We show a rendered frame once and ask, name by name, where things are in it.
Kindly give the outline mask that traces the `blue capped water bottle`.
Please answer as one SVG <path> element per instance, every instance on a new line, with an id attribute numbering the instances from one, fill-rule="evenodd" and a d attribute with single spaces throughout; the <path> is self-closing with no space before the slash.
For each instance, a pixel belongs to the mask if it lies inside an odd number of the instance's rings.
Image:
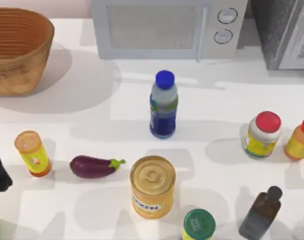
<path id="1" fill-rule="evenodd" d="M 150 94 L 150 131 L 159 139 L 171 137 L 176 129 L 178 91 L 175 76 L 161 70 L 155 76 Z"/>

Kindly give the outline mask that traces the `large golden tin can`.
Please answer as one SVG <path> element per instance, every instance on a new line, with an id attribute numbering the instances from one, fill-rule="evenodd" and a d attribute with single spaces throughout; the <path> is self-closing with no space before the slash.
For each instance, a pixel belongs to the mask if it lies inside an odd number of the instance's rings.
<path id="1" fill-rule="evenodd" d="M 131 168 L 132 206 L 143 218 L 160 219 L 174 202 L 176 172 L 173 165 L 157 155 L 139 159 Z"/>

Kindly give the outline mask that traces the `purple eggplant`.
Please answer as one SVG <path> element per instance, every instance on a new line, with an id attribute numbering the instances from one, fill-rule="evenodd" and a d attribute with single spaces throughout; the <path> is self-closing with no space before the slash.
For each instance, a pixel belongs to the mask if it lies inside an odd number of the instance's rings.
<path id="1" fill-rule="evenodd" d="M 78 155 L 73 158 L 69 166 L 72 173 L 79 178 L 99 179 L 113 174 L 125 163 L 124 159 L 101 159 Z"/>

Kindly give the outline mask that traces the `pale microwave oven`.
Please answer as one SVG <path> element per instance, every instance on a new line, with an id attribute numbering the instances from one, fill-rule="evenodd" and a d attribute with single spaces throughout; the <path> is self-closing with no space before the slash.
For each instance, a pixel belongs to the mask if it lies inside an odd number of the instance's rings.
<path id="1" fill-rule="evenodd" d="M 104 60 L 195 60 L 203 7 L 207 24 L 201 60 L 230 59 L 240 36 L 248 0 L 91 0 L 96 45 Z M 234 8 L 233 23 L 218 20 L 220 10 Z M 227 44 L 217 44 L 214 34 L 228 29 Z"/>

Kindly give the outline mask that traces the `round microwave knob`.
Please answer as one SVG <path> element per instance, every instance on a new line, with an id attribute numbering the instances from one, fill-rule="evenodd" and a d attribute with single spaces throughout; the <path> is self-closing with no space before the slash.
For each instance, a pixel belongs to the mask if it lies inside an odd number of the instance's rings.
<path id="1" fill-rule="evenodd" d="M 217 44 L 224 45 L 229 43 L 233 38 L 233 33 L 229 29 L 217 31 L 214 34 L 214 41 Z"/>
<path id="2" fill-rule="evenodd" d="M 222 24 L 231 24 L 236 20 L 237 17 L 238 12 L 232 7 L 222 9 L 218 13 L 218 20 Z"/>

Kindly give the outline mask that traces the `red lidded white jar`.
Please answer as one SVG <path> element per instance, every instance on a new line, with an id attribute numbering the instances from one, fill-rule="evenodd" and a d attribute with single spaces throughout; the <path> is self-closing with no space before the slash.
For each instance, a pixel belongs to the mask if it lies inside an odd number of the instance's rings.
<path id="1" fill-rule="evenodd" d="M 243 139 L 243 148 L 251 157 L 262 159 L 270 156 L 281 135 L 281 118 L 272 111 L 257 114 L 249 123 Z"/>

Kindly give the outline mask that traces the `green lidded yellow jar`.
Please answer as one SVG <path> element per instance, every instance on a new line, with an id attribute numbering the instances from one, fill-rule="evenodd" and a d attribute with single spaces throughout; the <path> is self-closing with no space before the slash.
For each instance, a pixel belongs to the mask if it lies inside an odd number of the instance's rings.
<path id="1" fill-rule="evenodd" d="M 180 240 L 212 240 L 215 230 L 213 216 L 205 209 L 196 208 L 185 215 Z"/>

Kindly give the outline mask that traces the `yellow orange can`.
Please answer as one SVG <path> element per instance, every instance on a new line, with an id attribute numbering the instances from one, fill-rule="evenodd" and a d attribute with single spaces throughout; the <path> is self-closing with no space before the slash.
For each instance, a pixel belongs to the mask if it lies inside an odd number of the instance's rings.
<path id="1" fill-rule="evenodd" d="M 43 177 L 51 171 L 50 159 L 37 132 L 21 132 L 16 137 L 14 145 L 34 177 Z"/>

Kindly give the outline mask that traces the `dark glass bottle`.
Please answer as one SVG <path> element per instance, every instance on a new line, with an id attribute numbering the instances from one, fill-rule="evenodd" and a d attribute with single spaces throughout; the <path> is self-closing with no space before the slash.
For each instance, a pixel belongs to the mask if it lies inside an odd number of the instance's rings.
<path id="1" fill-rule="evenodd" d="M 239 234 L 247 240 L 261 240 L 281 208 L 282 195 L 278 186 L 271 186 L 267 192 L 260 192 L 241 223 Z"/>

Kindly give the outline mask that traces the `red capped orange bottle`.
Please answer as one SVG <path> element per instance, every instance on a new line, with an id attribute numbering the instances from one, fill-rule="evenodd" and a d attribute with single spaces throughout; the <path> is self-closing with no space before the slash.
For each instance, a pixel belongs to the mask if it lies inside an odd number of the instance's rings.
<path id="1" fill-rule="evenodd" d="M 286 155 L 293 160 L 304 158 L 304 120 L 297 126 L 285 145 Z"/>

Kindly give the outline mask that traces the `woven wooden basket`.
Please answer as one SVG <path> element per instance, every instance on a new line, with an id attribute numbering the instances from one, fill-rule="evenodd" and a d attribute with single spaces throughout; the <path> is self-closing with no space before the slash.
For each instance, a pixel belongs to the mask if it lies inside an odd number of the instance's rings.
<path id="1" fill-rule="evenodd" d="M 33 92 L 54 37 L 52 22 L 35 11 L 0 7 L 0 97 Z"/>

